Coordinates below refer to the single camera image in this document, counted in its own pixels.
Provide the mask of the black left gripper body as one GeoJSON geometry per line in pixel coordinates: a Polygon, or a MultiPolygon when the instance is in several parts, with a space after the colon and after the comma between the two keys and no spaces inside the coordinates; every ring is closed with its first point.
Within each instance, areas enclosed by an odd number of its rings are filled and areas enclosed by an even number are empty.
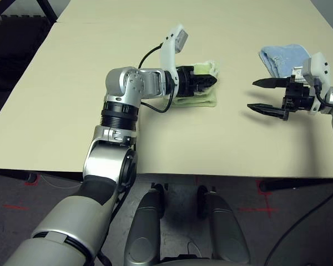
{"type": "Polygon", "coordinates": [[[193,89],[193,66],[179,66],[176,68],[178,73],[178,92],[176,97],[192,97],[194,96],[193,89]]]}

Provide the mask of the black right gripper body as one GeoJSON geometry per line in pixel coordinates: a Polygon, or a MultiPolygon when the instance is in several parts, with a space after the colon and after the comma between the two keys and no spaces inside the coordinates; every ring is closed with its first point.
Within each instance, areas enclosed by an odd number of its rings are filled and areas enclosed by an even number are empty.
{"type": "Polygon", "coordinates": [[[287,121],[291,112],[310,111],[313,103],[314,97],[310,96],[308,86],[296,82],[294,75],[285,78],[285,96],[282,99],[281,107],[284,111],[282,120],[287,121]]]}

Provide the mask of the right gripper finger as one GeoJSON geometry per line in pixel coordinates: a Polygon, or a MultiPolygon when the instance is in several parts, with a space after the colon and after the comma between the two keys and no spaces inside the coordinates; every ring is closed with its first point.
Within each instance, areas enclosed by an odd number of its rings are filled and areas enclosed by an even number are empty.
{"type": "Polygon", "coordinates": [[[272,117],[284,116],[284,109],[275,108],[272,105],[268,104],[247,104],[247,107],[255,112],[258,112],[259,114],[263,114],[266,116],[272,116],[272,117]]]}
{"type": "Polygon", "coordinates": [[[261,88],[285,88],[287,86],[287,78],[265,78],[259,79],[252,83],[261,88]]]}

